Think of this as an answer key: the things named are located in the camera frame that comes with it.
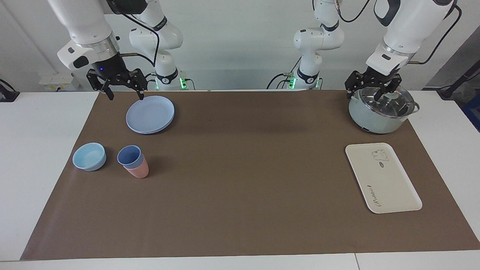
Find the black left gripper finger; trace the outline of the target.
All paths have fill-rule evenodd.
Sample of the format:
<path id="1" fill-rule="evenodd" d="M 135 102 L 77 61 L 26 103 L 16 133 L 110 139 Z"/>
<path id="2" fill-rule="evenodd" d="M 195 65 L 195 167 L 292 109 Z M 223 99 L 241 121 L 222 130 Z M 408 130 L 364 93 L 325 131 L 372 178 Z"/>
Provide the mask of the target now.
<path id="1" fill-rule="evenodd" d="M 354 70 L 345 80 L 345 89 L 347 99 L 351 99 L 355 92 L 370 85 L 369 78 L 365 77 L 363 73 Z"/>
<path id="2" fill-rule="evenodd" d="M 379 77 L 379 99 L 386 93 L 394 92 L 401 82 L 401 75 L 381 75 Z"/>

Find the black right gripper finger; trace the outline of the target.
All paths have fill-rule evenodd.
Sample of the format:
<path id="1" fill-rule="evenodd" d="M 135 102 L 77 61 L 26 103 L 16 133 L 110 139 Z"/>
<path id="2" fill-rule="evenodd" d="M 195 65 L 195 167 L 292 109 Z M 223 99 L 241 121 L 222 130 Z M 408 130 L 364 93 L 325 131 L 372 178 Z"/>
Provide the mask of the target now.
<path id="1" fill-rule="evenodd" d="M 148 89 L 148 82 L 141 69 L 137 68 L 128 72 L 127 87 L 137 93 L 139 100 L 144 99 L 144 92 Z"/>
<path id="2" fill-rule="evenodd" d="M 91 88 L 94 91 L 101 92 L 105 94 L 110 101 L 114 99 L 114 94 L 112 90 L 110 89 L 110 80 L 103 79 L 98 75 L 96 70 L 94 69 L 89 69 L 88 72 L 86 73 L 86 78 L 91 86 Z"/>

